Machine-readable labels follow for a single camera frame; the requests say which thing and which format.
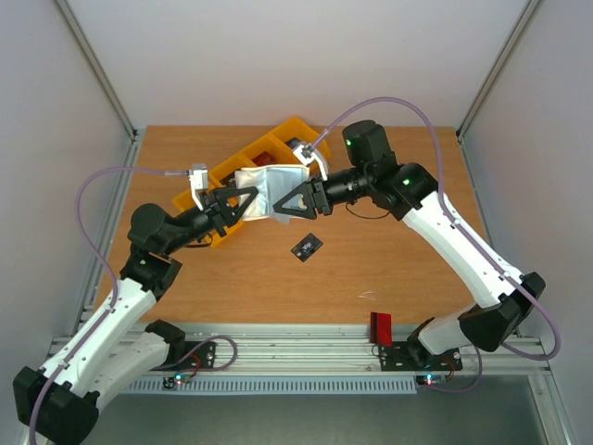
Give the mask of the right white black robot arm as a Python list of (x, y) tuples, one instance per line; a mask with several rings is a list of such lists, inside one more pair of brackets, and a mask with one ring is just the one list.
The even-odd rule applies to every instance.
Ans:
[(522, 273), (490, 247), (455, 211), (438, 181), (418, 163), (400, 163), (385, 128), (375, 121), (348, 125), (342, 136), (351, 166), (329, 173), (326, 160), (311, 143), (294, 145), (305, 165), (318, 163), (321, 174), (275, 202), (276, 212), (314, 220), (338, 204), (369, 197), (420, 235), (452, 268), (474, 304), (449, 316), (430, 318), (407, 338), (407, 356), (419, 368), (441, 354), (465, 346), (493, 352), (524, 321), (546, 283), (536, 272)]

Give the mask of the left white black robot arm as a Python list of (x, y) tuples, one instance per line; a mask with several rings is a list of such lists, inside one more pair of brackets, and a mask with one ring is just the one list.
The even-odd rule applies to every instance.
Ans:
[(78, 333), (40, 368), (23, 367), (13, 380), (18, 418), (29, 442), (80, 444), (101, 411), (140, 375), (175, 369), (193, 355), (179, 327), (157, 320), (126, 350), (112, 351), (141, 315), (164, 296), (182, 265), (171, 254), (211, 232), (225, 235), (256, 198), (254, 186), (203, 192), (176, 217), (148, 203), (132, 214), (131, 254), (113, 289)]

